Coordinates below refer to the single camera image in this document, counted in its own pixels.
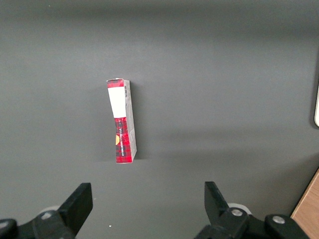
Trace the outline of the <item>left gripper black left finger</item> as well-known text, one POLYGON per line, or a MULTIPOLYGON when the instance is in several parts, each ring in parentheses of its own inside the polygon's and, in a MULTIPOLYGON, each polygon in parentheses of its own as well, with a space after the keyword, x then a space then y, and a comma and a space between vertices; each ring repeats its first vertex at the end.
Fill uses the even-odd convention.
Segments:
POLYGON ((47 210, 18 225, 1 219, 2 239, 74 239, 93 209, 91 183, 82 183, 57 210, 47 210))

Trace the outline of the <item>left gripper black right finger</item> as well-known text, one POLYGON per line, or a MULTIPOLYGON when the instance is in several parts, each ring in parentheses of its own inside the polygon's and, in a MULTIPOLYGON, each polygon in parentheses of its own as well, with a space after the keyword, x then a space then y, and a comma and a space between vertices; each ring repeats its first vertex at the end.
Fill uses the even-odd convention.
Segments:
POLYGON ((197 239, 307 239, 290 217, 269 214, 259 220, 239 207, 227 204, 215 182, 204 184, 204 206, 210 221, 197 239))

